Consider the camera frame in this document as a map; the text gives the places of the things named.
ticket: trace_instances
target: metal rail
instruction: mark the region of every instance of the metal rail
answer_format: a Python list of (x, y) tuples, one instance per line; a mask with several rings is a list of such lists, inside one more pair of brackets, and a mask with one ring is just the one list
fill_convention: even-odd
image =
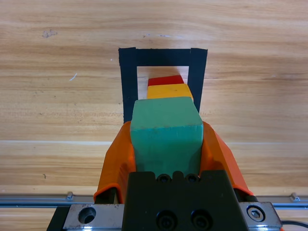
[[(308, 196), (257, 196), (259, 202), (271, 202), (275, 209), (308, 209)], [(92, 196), (68, 195), (1, 195), (0, 208), (56, 208), (64, 205), (93, 204)]]

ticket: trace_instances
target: black tape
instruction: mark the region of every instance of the black tape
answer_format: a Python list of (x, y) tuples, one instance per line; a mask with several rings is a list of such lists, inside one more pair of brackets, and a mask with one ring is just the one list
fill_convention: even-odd
[(137, 49), (137, 66), (189, 66), (190, 49)]
[(138, 100), (136, 48), (119, 49), (124, 123), (131, 121), (135, 101)]
[(207, 50), (119, 48), (124, 123), (131, 121), (135, 101), (138, 100), (138, 66), (189, 66), (188, 86), (193, 102), (200, 110)]
[(193, 103), (200, 111), (207, 50), (191, 48), (187, 85), (191, 90)]

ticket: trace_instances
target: red block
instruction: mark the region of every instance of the red block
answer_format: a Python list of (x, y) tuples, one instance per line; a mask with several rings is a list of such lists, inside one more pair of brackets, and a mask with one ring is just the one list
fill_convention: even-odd
[(148, 86), (154, 85), (166, 85), (166, 84), (180, 84), (184, 83), (182, 76), (167, 76), (167, 77), (159, 77), (159, 78), (150, 78), (148, 82)]

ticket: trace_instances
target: silver metal plate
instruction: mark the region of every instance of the silver metal plate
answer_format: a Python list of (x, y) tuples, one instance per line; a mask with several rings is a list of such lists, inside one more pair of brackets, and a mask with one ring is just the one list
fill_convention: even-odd
[(279, 231), (282, 227), (271, 202), (240, 202), (239, 204), (250, 231)]
[[(95, 211), (93, 213), (87, 213), (94, 219), (84, 224), (80, 222), (84, 220), (83, 211)], [(75, 231), (75, 230), (121, 230), (123, 220), (124, 204), (111, 204), (111, 205), (72, 205), (67, 214), (64, 230)]]

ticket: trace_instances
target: screw hole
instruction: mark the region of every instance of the screw hole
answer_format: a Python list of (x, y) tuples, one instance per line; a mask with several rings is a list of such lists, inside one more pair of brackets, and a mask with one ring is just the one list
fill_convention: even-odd
[(160, 181), (162, 183), (166, 183), (166, 182), (170, 182), (171, 178), (169, 175), (167, 174), (161, 174), (157, 177), (157, 181)]
[(189, 183), (194, 183), (194, 182), (198, 182), (200, 179), (198, 177), (198, 175), (196, 174), (188, 174), (185, 179), (189, 182)]
[(192, 224), (197, 230), (206, 231), (211, 229), (213, 220), (205, 210), (199, 209), (192, 212)]
[(157, 226), (161, 231), (172, 231), (177, 226), (177, 217), (169, 210), (164, 210), (157, 214)]
[(88, 224), (94, 220), (96, 216), (96, 211), (92, 207), (84, 208), (80, 211), (78, 215), (78, 220), (82, 224)]

